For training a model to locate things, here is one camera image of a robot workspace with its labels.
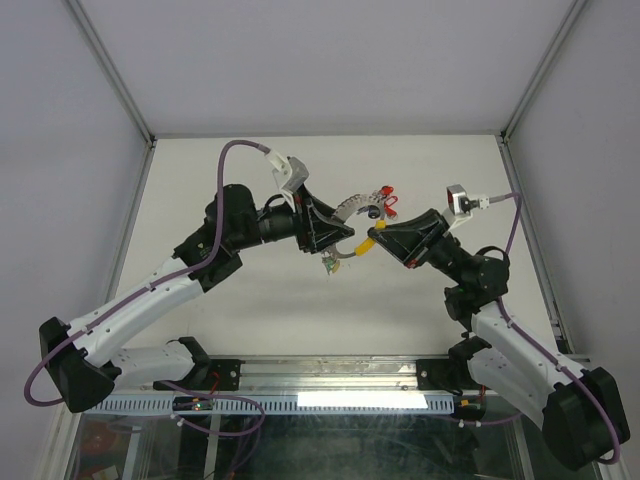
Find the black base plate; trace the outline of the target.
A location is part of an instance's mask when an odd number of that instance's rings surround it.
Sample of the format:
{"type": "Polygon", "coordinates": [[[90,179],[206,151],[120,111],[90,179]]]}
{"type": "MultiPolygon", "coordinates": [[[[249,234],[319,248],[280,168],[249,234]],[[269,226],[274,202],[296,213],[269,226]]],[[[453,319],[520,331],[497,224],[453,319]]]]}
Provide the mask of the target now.
{"type": "Polygon", "coordinates": [[[216,391],[234,392],[239,389],[243,364],[238,358],[200,358],[184,378],[155,381],[153,388],[159,391],[169,390],[169,382],[186,390],[210,391],[216,387],[216,391]]]}
{"type": "Polygon", "coordinates": [[[467,367],[450,358],[422,358],[415,361],[417,388],[421,391],[442,390],[462,395],[477,384],[471,379],[467,367]]]}

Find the aluminium mounting rail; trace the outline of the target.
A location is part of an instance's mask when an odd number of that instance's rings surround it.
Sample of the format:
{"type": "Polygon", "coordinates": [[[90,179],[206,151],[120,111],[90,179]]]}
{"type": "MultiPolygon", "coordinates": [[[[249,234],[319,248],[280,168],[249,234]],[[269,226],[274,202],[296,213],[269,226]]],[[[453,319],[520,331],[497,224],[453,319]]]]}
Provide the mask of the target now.
{"type": "MultiPolygon", "coordinates": [[[[179,380],[194,367],[171,366],[169,349],[148,366],[131,351],[119,354],[106,367],[107,378],[117,391],[154,389],[160,380],[179,380]]],[[[419,390],[415,361],[430,356],[248,356],[238,358],[241,367],[239,389],[234,392],[293,392],[307,390],[419,390]]]]}

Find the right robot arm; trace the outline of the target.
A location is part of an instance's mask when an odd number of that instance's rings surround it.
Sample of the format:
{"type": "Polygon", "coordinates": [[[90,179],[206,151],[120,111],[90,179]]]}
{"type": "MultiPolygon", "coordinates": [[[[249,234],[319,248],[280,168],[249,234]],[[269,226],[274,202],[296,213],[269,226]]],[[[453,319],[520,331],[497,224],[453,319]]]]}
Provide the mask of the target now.
{"type": "Polygon", "coordinates": [[[446,310],[470,336],[450,350],[452,383],[475,382],[498,393],[539,428],[547,448],[570,470],[619,461],[630,430],[616,380],[543,343],[506,308],[510,259],[504,250],[488,246],[468,253],[434,209],[373,227],[368,236],[406,268],[429,265],[453,281],[444,290],[446,310]]]}

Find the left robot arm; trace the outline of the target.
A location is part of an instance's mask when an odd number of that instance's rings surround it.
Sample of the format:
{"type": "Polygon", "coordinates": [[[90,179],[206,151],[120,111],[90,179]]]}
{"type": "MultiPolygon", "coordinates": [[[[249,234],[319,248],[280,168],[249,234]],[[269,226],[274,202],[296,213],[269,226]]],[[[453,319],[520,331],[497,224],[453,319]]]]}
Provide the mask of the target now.
{"type": "Polygon", "coordinates": [[[332,208],[300,187],[289,202],[257,209],[241,184],[223,188],[206,208],[203,225],[132,291],[64,324],[52,318],[39,329],[45,368],[73,413],[98,405],[118,388],[161,382],[198,388],[210,360],[192,337],[159,347],[125,344],[174,308],[199,297],[237,271],[240,251],[293,237],[315,254],[354,235],[346,219],[356,201],[332,208]]]}

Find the red tag key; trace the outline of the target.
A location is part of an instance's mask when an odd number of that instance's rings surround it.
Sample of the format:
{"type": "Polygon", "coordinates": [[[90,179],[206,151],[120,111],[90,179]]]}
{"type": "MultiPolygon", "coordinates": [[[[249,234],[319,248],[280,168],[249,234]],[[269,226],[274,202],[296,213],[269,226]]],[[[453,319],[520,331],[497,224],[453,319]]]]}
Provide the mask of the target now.
{"type": "Polygon", "coordinates": [[[386,198],[383,203],[385,215],[391,220],[397,219],[398,214],[397,214],[397,211],[394,209],[394,206],[396,205],[397,202],[398,202],[398,197],[395,195],[392,195],[386,198]]]}
{"type": "Polygon", "coordinates": [[[394,188],[392,186],[385,185],[378,191],[378,194],[381,198],[387,198],[391,196],[393,192],[394,192],[394,188]]]}

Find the red tag key upper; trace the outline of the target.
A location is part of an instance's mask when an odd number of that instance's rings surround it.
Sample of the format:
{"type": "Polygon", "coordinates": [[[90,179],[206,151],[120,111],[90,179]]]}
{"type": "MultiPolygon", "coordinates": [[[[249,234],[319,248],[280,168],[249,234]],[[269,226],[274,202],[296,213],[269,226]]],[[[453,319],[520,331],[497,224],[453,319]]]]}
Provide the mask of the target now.
{"type": "Polygon", "coordinates": [[[378,191],[378,194],[381,198],[387,198],[391,196],[393,192],[394,192],[394,188],[392,186],[385,185],[378,191]]]}

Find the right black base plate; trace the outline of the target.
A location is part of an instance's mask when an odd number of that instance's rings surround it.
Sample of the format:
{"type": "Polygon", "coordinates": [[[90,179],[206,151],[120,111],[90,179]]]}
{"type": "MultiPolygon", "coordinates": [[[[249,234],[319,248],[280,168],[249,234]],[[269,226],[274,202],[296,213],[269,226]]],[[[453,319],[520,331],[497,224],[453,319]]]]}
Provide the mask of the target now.
{"type": "Polygon", "coordinates": [[[422,358],[415,361],[417,388],[421,391],[442,390],[462,395],[477,384],[471,379],[467,367],[450,358],[422,358]]]}

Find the red tag key lower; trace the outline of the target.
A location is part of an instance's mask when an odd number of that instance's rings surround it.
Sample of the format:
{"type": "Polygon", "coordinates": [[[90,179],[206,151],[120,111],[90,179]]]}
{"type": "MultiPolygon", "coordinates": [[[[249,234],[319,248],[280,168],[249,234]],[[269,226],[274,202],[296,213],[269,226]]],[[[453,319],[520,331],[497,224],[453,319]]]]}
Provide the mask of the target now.
{"type": "Polygon", "coordinates": [[[385,215],[391,220],[397,219],[398,214],[397,214],[397,211],[394,209],[394,206],[396,205],[397,202],[398,202],[398,197],[395,195],[392,195],[386,198],[383,203],[385,215]]]}

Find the blue tag key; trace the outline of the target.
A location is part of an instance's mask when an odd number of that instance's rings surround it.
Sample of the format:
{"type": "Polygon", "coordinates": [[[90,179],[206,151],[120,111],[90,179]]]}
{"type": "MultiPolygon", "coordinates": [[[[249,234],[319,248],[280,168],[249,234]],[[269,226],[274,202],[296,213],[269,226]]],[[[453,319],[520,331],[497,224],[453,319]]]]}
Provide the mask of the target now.
{"type": "Polygon", "coordinates": [[[382,217],[381,209],[376,205],[370,205],[367,209],[367,215],[370,219],[380,219],[382,217]]]}

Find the green tag key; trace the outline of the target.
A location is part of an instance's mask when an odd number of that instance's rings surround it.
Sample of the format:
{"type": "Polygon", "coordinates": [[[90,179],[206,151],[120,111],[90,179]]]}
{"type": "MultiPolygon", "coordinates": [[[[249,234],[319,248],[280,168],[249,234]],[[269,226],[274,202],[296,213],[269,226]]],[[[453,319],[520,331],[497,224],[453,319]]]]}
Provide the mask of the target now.
{"type": "Polygon", "coordinates": [[[322,264],[326,270],[326,273],[328,275],[333,275],[335,274],[340,266],[341,266],[341,262],[338,258],[335,258],[334,256],[328,255],[328,256],[323,256],[322,257],[322,264]]]}

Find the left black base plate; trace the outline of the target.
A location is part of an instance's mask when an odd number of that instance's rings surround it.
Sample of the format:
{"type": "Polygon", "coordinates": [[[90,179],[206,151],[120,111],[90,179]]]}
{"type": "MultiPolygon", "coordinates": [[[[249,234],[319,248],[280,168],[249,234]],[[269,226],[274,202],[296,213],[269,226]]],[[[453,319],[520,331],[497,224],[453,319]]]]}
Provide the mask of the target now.
{"type": "Polygon", "coordinates": [[[186,390],[210,391],[216,387],[216,391],[234,392],[239,389],[243,364],[238,358],[200,358],[184,378],[155,381],[153,388],[159,391],[169,390],[169,382],[186,390]]]}

